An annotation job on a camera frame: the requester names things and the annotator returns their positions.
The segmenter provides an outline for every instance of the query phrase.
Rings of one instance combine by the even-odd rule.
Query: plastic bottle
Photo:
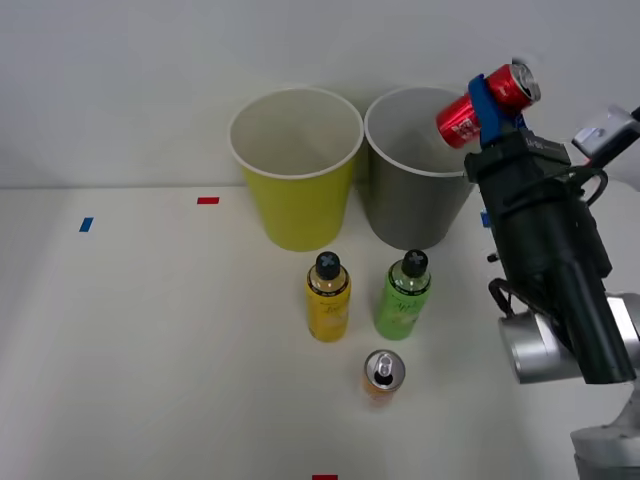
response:
[[[321,342],[340,340],[349,320],[351,279],[333,252],[322,252],[307,274],[309,331]]]
[[[421,250],[409,250],[389,269],[375,326],[389,340],[407,338],[429,297],[431,274],[429,259]]]

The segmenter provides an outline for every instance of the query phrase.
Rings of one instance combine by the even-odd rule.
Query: tape marker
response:
[[[198,197],[198,205],[217,205],[220,197]]]
[[[80,225],[80,232],[86,233],[91,228],[91,224],[93,223],[93,217],[85,217],[82,221],[82,225]]]

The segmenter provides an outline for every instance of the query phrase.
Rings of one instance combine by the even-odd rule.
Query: robotic arm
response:
[[[640,368],[640,296],[607,295],[612,267],[589,211],[603,170],[640,138],[640,108],[611,107],[576,135],[589,159],[571,166],[565,147],[536,137],[521,115],[501,110],[482,75],[469,83],[481,124],[481,153],[465,169],[484,199],[506,279],[489,291],[505,314],[501,333],[523,383],[581,375],[586,383],[633,381]],[[585,199],[583,185],[598,177]],[[528,311],[514,313],[512,296]],[[640,383],[611,425],[572,433],[582,479],[640,478]]]

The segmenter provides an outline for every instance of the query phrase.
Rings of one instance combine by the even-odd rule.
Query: cup rim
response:
[[[341,103],[343,103],[349,110],[351,110],[351,112],[354,113],[354,115],[356,116],[356,118],[358,119],[358,139],[355,142],[355,146],[353,147],[353,149],[339,162],[337,162],[335,165],[332,165],[330,167],[327,167],[323,170],[318,170],[317,172],[312,172],[312,173],[305,173],[302,175],[281,175],[279,173],[270,173],[270,172],[266,172],[264,170],[260,170],[259,168],[254,167],[253,165],[250,165],[249,163],[247,163],[242,157],[240,157],[240,155],[238,154],[238,152],[236,152],[236,149],[233,146],[233,142],[231,141],[231,130],[233,129],[233,125],[236,122],[236,120],[238,119],[238,117],[250,106],[254,105],[255,103],[258,103],[261,100],[264,100],[265,98],[269,98],[271,96],[274,95],[278,95],[281,94],[283,92],[289,92],[289,91],[306,91],[306,92],[316,92],[316,93],[322,93],[324,95],[329,95],[330,97],[335,98],[336,100],[339,100]],[[327,173],[331,173],[334,170],[339,169],[340,167],[346,165],[349,160],[351,160],[356,153],[358,152],[358,150],[360,149],[360,147],[362,146],[362,142],[364,140],[364,122],[362,120],[362,115],[360,115],[360,112],[358,111],[358,109],[356,107],[353,106],[353,104],[348,101],[346,98],[338,95],[337,93],[333,93],[330,92],[329,90],[325,90],[323,88],[318,88],[318,87],[283,87],[283,88],[279,88],[277,90],[272,90],[268,93],[263,93],[261,95],[258,95],[254,98],[252,98],[251,100],[249,100],[248,102],[246,102],[234,115],[233,118],[231,119],[231,121],[229,122],[229,126],[227,128],[227,144],[229,146],[229,149],[231,150],[231,153],[233,154],[233,157],[236,159],[236,161],[242,165],[244,168],[251,170],[254,173],[257,173],[258,175],[261,175],[263,177],[269,177],[269,178],[275,178],[278,180],[305,180],[305,179],[309,179],[309,178],[316,178],[316,177],[320,177],[322,175],[326,175]]]
[[[371,140],[371,135],[370,135],[370,132],[369,132],[369,116],[370,116],[370,113],[373,110],[373,108],[379,102],[381,102],[383,99],[385,99],[386,97],[389,97],[391,95],[395,95],[398,92],[404,92],[404,91],[407,91],[407,90],[445,90],[447,92],[451,92],[451,93],[454,93],[456,95],[464,95],[464,92],[461,91],[461,89],[459,89],[459,88],[447,87],[447,86],[442,86],[442,85],[422,85],[422,86],[413,86],[413,87],[400,87],[400,88],[396,88],[394,90],[391,90],[390,92],[387,92],[384,95],[381,95],[380,97],[376,98],[375,101],[371,105],[369,105],[369,108],[367,108],[367,113],[364,116],[364,132],[365,132],[365,136],[367,138],[367,142],[369,143],[371,148],[373,148],[375,150],[375,152],[378,155],[380,155],[382,158],[384,158],[391,165],[393,165],[395,167],[398,167],[401,170],[404,170],[405,172],[410,172],[410,173],[413,173],[413,174],[416,174],[416,175],[421,175],[423,177],[436,177],[436,178],[464,177],[464,175],[465,175],[464,170],[458,170],[458,171],[455,171],[455,172],[429,172],[427,170],[419,170],[417,168],[408,167],[408,166],[403,165],[402,163],[394,160],[390,156],[388,156],[386,153],[384,153],[380,149],[380,147],[378,147],[378,145],[376,145],[376,143],[374,141]]]

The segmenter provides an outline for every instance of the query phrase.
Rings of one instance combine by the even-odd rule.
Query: paper cup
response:
[[[363,137],[355,107],[317,88],[270,93],[234,117],[231,151],[276,245],[317,250],[338,235]]]
[[[367,218],[385,243],[429,248],[444,238],[473,186],[464,157],[477,142],[450,148],[435,116],[461,95],[441,88],[403,88],[378,98],[365,116],[369,143],[363,190]]]

